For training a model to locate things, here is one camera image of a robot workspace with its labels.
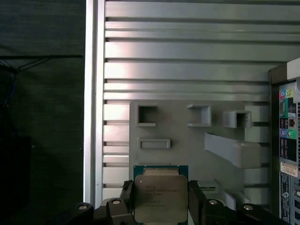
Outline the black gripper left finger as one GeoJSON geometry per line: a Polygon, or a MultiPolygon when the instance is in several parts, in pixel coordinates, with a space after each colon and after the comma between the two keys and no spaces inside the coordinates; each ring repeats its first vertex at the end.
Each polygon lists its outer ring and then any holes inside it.
{"type": "Polygon", "coordinates": [[[78,207],[78,225],[134,225],[134,190],[132,180],[125,181],[119,197],[105,199],[98,208],[86,203],[78,207]]]}

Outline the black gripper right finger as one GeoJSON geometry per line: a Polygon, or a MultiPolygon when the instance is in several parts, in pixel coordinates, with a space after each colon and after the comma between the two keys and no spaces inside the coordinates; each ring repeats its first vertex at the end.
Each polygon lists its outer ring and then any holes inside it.
{"type": "Polygon", "coordinates": [[[188,182],[188,210],[195,225],[286,225],[262,207],[246,203],[232,210],[217,199],[207,198],[196,180],[188,182]]]}

